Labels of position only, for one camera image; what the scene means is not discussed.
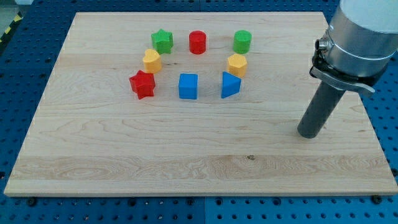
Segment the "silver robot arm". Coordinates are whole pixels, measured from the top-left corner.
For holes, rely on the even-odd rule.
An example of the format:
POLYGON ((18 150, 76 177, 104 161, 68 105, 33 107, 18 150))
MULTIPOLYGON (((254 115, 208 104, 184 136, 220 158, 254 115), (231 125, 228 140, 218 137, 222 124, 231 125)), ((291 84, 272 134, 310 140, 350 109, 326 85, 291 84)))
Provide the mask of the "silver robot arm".
POLYGON ((397 1, 341 0, 315 42, 309 74, 320 80, 298 133, 314 138, 346 91, 370 97, 397 52, 397 1))

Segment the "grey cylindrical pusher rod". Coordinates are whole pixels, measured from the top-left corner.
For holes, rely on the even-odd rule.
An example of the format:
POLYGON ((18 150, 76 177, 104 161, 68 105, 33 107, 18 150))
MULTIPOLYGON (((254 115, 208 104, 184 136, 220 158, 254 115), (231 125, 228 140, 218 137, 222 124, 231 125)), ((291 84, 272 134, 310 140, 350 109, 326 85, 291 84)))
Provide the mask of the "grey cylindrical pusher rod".
POLYGON ((297 126, 298 133, 308 139, 315 138, 344 93, 344 90, 337 90, 321 82, 297 126))

